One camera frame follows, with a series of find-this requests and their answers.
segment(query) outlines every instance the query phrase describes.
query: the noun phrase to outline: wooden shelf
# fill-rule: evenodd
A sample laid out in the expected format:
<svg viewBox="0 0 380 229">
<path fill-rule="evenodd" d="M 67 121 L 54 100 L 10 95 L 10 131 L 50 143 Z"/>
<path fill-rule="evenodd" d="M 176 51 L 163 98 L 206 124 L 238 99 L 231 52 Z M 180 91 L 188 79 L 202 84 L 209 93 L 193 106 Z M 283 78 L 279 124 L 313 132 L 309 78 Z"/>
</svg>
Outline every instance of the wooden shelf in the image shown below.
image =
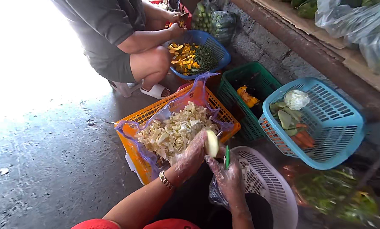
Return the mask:
<svg viewBox="0 0 380 229">
<path fill-rule="evenodd" d="M 380 121 L 380 77 L 373 75 L 358 51 L 343 48 L 341 40 L 330 38 L 312 20 L 297 17 L 288 3 L 232 2 L 361 104 L 368 121 Z"/>
</svg>

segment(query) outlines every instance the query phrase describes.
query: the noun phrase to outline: concrete floor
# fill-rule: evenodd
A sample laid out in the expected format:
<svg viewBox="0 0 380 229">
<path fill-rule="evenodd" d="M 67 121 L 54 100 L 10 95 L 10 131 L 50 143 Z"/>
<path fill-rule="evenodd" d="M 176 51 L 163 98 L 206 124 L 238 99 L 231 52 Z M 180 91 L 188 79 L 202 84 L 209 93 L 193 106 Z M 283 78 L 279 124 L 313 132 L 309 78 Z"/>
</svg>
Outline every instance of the concrete floor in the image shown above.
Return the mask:
<svg viewBox="0 0 380 229">
<path fill-rule="evenodd" d="M 154 102 L 114 93 L 50 1 L 0 2 L 0 228 L 70 228 L 142 186 L 111 122 Z M 162 82 L 171 91 L 180 85 Z"/>
</svg>

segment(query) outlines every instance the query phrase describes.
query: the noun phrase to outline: bundle of green beans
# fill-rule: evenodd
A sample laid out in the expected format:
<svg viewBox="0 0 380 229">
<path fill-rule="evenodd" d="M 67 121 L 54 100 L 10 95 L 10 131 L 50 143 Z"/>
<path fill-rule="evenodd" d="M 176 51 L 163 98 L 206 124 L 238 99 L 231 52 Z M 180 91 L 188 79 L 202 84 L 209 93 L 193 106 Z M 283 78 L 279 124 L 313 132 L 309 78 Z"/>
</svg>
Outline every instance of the bundle of green beans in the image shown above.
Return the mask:
<svg viewBox="0 0 380 229">
<path fill-rule="evenodd" d="M 195 55 L 194 61 L 200 65 L 200 68 L 189 69 L 187 75 L 202 74 L 216 68 L 218 65 L 218 61 L 213 57 L 211 49 L 206 46 L 200 46 L 196 49 Z"/>
</svg>

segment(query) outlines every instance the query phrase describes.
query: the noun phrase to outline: light blue plastic basket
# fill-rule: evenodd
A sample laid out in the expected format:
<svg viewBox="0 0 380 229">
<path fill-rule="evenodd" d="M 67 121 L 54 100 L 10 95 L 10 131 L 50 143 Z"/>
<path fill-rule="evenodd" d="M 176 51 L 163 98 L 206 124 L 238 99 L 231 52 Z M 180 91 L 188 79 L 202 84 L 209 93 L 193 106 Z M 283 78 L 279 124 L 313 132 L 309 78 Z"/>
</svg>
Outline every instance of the light blue plastic basket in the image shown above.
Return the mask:
<svg viewBox="0 0 380 229">
<path fill-rule="evenodd" d="M 283 101 L 284 95 L 295 89 L 310 97 L 310 103 L 300 111 L 302 123 L 307 124 L 307 132 L 315 139 L 314 148 L 302 150 L 297 146 L 269 110 L 269 104 Z M 312 77 L 292 81 L 272 93 L 263 103 L 259 125 L 283 154 L 299 157 L 320 170 L 334 168 L 345 161 L 365 136 L 360 112 L 336 91 Z"/>
<path fill-rule="evenodd" d="M 228 51 L 210 34 L 200 31 L 200 30 L 189 30 L 182 37 L 170 40 L 164 44 L 167 47 L 172 42 L 176 44 L 185 44 L 185 43 L 195 43 L 198 45 L 207 46 L 211 49 L 212 55 L 218 60 L 218 66 L 213 70 L 210 70 L 211 73 L 215 73 L 216 71 L 224 68 L 231 61 L 231 55 Z M 170 69 L 180 78 L 185 80 L 194 80 L 198 75 L 183 75 L 176 71 L 172 66 Z"/>
</svg>

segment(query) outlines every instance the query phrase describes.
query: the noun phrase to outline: sandal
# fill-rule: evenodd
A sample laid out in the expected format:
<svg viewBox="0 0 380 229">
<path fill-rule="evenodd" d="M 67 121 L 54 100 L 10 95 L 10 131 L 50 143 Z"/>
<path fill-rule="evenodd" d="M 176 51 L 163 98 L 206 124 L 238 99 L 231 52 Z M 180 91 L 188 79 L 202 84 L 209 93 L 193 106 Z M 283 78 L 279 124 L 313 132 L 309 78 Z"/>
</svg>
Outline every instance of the sandal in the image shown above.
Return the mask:
<svg viewBox="0 0 380 229">
<path fill-rule="evenodd" d="M 168 90 L 169 95 L 170 95 L 170 90 L 160 84 L 155 84 L 150 91 L 146 91 L 143 88 L 141 88 L 140 91 L 144 93 L 145 95 L 149 95 L 157 99 L 163 99 L 167 97 L 167 96 L 162 96 L 162 92 L 164 89 Z"/>
</svg>

